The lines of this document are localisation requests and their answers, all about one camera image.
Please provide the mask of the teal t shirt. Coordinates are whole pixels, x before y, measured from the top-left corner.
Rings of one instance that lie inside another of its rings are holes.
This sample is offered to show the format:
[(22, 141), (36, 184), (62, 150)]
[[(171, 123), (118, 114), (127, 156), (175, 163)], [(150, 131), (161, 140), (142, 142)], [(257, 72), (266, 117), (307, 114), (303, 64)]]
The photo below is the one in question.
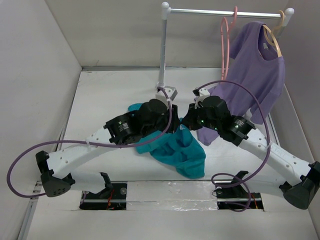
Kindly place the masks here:
[(175, 133), (165, 133), (150, 143), (137, 146), (136, 151), (138, 154), (149, 153), (158, 162), (175, 167), (185, 178), (205, 176), (205, 150), (182, 124)]

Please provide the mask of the pink plastic hanger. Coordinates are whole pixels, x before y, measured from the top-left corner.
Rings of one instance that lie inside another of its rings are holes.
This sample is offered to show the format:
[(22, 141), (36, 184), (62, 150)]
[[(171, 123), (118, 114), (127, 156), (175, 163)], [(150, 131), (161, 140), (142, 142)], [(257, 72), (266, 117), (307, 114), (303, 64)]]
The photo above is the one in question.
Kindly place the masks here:
[(230, 32), (236, 25), (238, 7), (234, 7), (233, 21), (229, 24), (226, 17), (223, 17), (220, 23), (221, 37), (221, 80), (225, 80), (229, 71), (230, 64)]

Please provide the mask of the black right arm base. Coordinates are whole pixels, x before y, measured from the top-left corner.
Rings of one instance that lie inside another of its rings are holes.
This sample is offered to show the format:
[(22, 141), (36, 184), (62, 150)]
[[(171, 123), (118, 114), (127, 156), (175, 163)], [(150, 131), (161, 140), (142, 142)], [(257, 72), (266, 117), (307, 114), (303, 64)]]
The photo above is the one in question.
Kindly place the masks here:
[(228, 187), (228, 185), (240, 182), (248, 174), (248, 171), (241, 170), (236, 175), (217, 173), (211, 177), (211, 182), (215, 187), (211, 195), (217, 198), (219, 210), (231, 210), (233, 212), (264, 210), (261, 194), (251, 192), (246, 183)]

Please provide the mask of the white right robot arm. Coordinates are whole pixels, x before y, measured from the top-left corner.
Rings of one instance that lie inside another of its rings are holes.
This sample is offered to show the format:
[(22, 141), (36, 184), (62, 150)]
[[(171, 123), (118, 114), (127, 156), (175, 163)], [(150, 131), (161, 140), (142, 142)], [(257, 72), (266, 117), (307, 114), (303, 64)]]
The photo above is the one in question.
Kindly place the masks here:
[(320, 188), (319, 162), (310, 164), (270, 142), (252, 122), (230, 114), (226, 102), (218, 96), (191, 103), (181, 123), (191, 131), (203, 127), (214, 130), (223, 140), (272, 167), (282, 176), (275, 181), (277, 192), (298, 209), (308, 209)]

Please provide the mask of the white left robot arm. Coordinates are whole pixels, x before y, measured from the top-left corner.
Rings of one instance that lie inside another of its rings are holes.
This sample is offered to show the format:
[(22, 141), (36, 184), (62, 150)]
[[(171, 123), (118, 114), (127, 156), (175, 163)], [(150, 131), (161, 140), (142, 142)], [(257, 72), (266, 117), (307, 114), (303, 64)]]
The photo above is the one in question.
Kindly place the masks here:
[(151, 99), (138, 110), (107, 121), (84, 144), (70, 145), (52, 153), (38, 152), (35, 158), (45, 195), (53, 198), (69, 190), (80, 190), (96, 194), (100, 199), (107, 199), (113, 191), (108, 174), (79, 172), (77, 168), (121, 145), (138, 143), (157, 131), (172, 134), (179, 125), (177, 105), (168, 108), (162, 101)]

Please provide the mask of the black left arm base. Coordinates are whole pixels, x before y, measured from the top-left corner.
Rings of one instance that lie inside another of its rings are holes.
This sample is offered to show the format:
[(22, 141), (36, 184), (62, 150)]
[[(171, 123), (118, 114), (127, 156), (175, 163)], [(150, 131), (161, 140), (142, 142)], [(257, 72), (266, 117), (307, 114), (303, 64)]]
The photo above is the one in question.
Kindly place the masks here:
[(127, 209), (128, 183), (112, 182), (107, 173), (101, 172), (104, 189), (98, 193), (85, 191), (82, 193), (79, 208), (88, 211), (123, 211)]

